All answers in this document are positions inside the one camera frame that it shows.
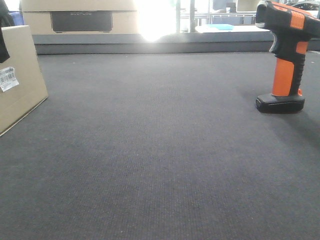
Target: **car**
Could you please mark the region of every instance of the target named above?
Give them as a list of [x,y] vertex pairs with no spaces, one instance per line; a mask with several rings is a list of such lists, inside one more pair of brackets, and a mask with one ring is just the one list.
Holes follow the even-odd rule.
[[298,1],[291,5],[291,7],[305,10],[312,14],[313,17],[318,16],[320,1]]

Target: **orange and black drill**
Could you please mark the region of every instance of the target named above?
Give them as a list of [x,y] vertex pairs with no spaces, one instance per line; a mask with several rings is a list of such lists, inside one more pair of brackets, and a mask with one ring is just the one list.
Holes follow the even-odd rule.
[[302,110],[305,98],[299,86],[308,42],[320,37],[320,20],[298,8],[261,1],[257,6],[255,25],[273,33],[270,52],[277,57],[272,93],[257,97],[257,109],[262,113],[278,114]]

